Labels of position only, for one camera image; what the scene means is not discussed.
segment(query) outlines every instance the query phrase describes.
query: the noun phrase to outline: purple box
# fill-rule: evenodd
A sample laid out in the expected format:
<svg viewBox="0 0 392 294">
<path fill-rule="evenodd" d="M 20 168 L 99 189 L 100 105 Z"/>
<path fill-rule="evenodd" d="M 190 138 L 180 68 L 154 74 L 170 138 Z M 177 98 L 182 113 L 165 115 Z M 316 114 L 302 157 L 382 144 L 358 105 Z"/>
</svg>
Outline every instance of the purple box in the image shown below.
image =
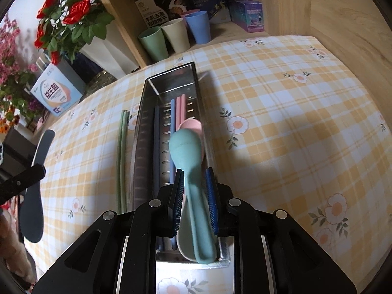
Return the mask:
<svg viewBox="0 0 392 294">
<path fill-rule="evenodd" d="M 231 20 L 248 33 L 263 32 L 263 8 L 259 1 L 231 0 L 229 3 Z"/>
</svg>

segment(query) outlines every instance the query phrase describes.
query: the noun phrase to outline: packaging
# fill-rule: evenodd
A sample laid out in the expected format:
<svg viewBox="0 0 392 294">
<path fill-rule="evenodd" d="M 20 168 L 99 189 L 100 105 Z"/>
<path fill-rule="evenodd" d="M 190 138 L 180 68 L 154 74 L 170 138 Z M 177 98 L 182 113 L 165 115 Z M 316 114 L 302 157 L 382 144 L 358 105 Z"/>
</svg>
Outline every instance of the packaging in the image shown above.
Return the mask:
<svg viewBox="0 0 392 294">
<path fill-rule="evenodd" d="M 177 19 L 187 10 L 185 0 L 138 0 L 135 3 L 148 28 Z"/>
<path fill-rule="evenodd" d="M 79 102 L 85 88 L 83 80 L 62 60 L 57 66 L 50 63 L 44 69 L 31 93 L 52 114 L 60 116 Z"/>
<path fill-rule="evenodd" d="M 210 23 L 230 22 L 227 0 L 189 0 L 193 9 L 207 11 Z"/>
<path fill-rule="evenodd" d="M 229 3 L 231 20 L 248 33 L 263 32 L 263 8 L 259 1 L 231 0 Z"/>
</svg>

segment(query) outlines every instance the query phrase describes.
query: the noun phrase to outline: pink chopstick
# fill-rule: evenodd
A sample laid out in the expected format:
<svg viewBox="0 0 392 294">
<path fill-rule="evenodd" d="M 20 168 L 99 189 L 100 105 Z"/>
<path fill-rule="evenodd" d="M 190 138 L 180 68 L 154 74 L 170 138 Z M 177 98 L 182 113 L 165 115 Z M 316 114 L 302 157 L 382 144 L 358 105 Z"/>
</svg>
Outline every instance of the pink chopstick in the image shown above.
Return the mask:
<svg viewBox="0 0 392 294">
<path fill-rule="evenodd" d="M 187 96 L 185 94 L 181 95 L 181 122 L 185 121 L 187 116 Z"/>
<path fill-rule="evenodd" d="M 176 131 L 179 130 L 181 124 L 181 97 L 176 98 Z"/>
</svg>

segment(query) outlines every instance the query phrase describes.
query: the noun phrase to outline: green cup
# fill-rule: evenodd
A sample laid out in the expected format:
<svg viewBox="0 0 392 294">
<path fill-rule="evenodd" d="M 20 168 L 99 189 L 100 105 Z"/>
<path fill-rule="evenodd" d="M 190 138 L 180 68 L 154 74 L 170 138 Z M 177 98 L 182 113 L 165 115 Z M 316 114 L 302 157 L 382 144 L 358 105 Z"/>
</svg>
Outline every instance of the green cup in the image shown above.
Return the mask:
<svg viewBox="0 0 392 294">
<path fill-rule="evenodd" d="M 169 57 L 165 37 L 159 26 L 143 31 L 138 38 L 154 62 L 159 62 Z"/>
</svg>

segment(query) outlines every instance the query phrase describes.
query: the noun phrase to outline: white vase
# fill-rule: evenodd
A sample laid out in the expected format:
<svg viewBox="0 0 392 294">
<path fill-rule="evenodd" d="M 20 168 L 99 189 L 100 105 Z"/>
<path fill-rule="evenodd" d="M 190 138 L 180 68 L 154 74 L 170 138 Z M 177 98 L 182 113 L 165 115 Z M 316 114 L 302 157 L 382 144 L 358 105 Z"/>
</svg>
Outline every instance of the white vase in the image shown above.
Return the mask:
<svg viewBox="0 0 392 294">
<path fill-rule="evenodd" d="M 139 68 L 139 64 L 118 31 L 116 23 L 113 21 L 106 29 L 105 40 L 95 36 L 93 42 L 83 46 L 80 52 L 120 79 Z"/>
</svg>

